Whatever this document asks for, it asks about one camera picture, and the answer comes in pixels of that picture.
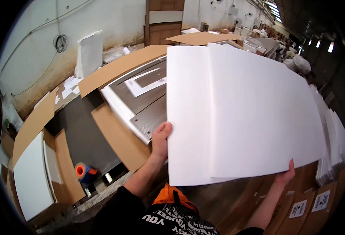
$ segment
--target white panel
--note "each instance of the white panel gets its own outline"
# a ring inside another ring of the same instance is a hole
[[[168,47],[167,55],[167,120],[173,125],[167,142],[170,185],[203,185],[231,180],[209,176],[208,48]]]
[[[183,11],[150,11],[149,23],[176,22],[183,20]]]
[[[54,203],[43,157],[40,132],[18,159],[13,170],[18,200],[26,221]]]
[[[59,184],[63,184],[62,177],[60,176],[59,166],[56,161],[55,151],[46,144],[43,140],[44,158],[46,159],[47,173],[49,179]]]
[[[319,112],[304,78],[247,51],[212,43],[208,49],[212,177],[283,172],[292,158],[301,167],[326,156]]]

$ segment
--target wall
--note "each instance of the wall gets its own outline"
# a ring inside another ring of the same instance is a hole
[[[260,15],[260,11],[246,0],[223,0],[212,5],[210,2],[186,0],[183,22],[198,27],[201,21],[207,21],[210,29],[220,29],[233,26],[234,19],[239,17],[243,26],[251,28]],[[239,9],[237,16],[228,14],[232,3]],[[25,119],[40,98],[74,73],[77,40],[103,30],[105,50],[116,45],[141,43],[144,15],[145,0],[33,1],[15,24],[1,56],[1,91]],[[57,16],[61,16],[58,21],[53,20]],[[260,19],[270,24],[263,14]],[[30,31],[46,22],[49,23],[26,37],[1,71],[17,44]],[[62,53],[56,53],[53,47],[53,39],[58,34],[69,37],[68,47]]]
[[[235,8],[239,9],[237,15],[228,14],[232,4],[235,5]],[[234,26],[235,19],[241,18],[242,25],[250,29],[253,27],[253,22],[258,16],[260,16],[260,20],[263,23],[267,22],[267,24],[271,24],[263,14],[260,14],[259,9],[246,0],[222,0],[221,2],[213,2],[213,4],[211,4],[211,1],[206,0],[186,0],[184,4],[183,22],[191,27],[200,28],[201,22],[206,21],[209,25],[209,30],[215,30]]]

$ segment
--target foam sheet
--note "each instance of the foam sheet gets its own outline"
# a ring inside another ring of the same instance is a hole
[[[208,44],[213,91],[212,177],[251,177],[325,157],[315,101],[304,78],[282,63]]]
[[[167,48],[169,183],[203,185],[231,180],[209,176],[211,99],[207,47]]]

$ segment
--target plastic bag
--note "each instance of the plastic bag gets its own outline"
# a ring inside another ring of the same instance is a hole
[[[298,67],[294,64],[292,59],[286,59],[283,64],[286,65],[286,67],[288,67],[288,69],[297,72],[298,71]]]
[[[300,55],[296,54],[292,59],[294,64],[298,67],[299,71],[304,75],[309,74],[311,72],[311,65],[310,63],[303,59]]]

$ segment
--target wire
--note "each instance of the wire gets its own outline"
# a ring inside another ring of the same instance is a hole
[[[57,53],[64,52],[65,49],[67,49],[68,43],[68,37],[64,34],[57,35],[53,40],[53,44]]]
[[[31,86],[29,86],[26,90],[24,90],[23,92],[21,92],[21,93],[18,93],[18,94],[16,94],[16,95],[14,95],[14,94],[12,94],[12,93],[10,93],[13,97],[14,96],[18,96],[18,95],[20,95],[20,94],[22,94],[22,93],[24,93],[25,91],[27,91],[27,90],[29,90],[32,86],[34,86],[41,78],[43,78],[43,76],[46,74],[46,72],[47,72],[47,70],[48,70],[48,68],[50,67],[50,65],[53,63],[53,60],[55,59],[55,57],[56,57],[56,55],[57,55],[57,52],[55,53],[55,55],[54,55],[54,57],[53,57],[53,59],[51,60],[51,63],[48,65],[48,67],[47,67],[47,69],[46,69],[46,71],[42,74],[42,76],[40,77],[40,78],[38,78],[38,80],[36,81],[36,82],[34,82],[34,84],[33,85],[31,85]]]
[[[52,21],[54,21],[54,20],[57,20],[58,18],[61,18],[61,17],[65,16],[65,15],[68,14],[69,12],[72,12],[72,11],[76,10],[77,8],[81,7],[82,5],[84,5],[85,3],[89,2],[89,1],[91,1],[91,0],[87,0],[87,1],[85,1],[85,2],[83,2],[83,3],[81,3],[80,5],[78,5],[77,7],[73,8],[72,10],[70,10],[70,11],[68,11],[68,12],[66,12],[66,13],[64,13],[64,14],[62,14],[61,16],[59,16],[59,17],[57,17],[57,18],[55,18],[55,19],[52,19],[52,20],[50,20],[50,21],[47,21],[47,22],[44,23],[44,24],[41,24],[40,26],[34,28],[32,31],[30,31],[28,34],[26,34],[26,36],[19,42],[19,44],[17,44],[17,46],[15,47],[15,49],[12,51],[12,53],[10,54],[10,56],[8,57],[8,59],[6,60],[6,62],[4,63],[3,67],[1,68],[0,73],[3,72],[3,70],[4,70],[5,66],[6,66],[6,64],[7,64],[8,61],[9,61],[9,59],[10,59],[10,58],[12,57],[12,55],[15,53],[15,51],[16,51],[17,48],[20,46],[20,44],[21,44],[27,37],[29,37],[34,31],[36,31],[37,29],[39,29],[40,27],[42,27],[42,26],[44,26],[44,25],[46,25],[46,24],[49,24],[50,22],[52,22]]]

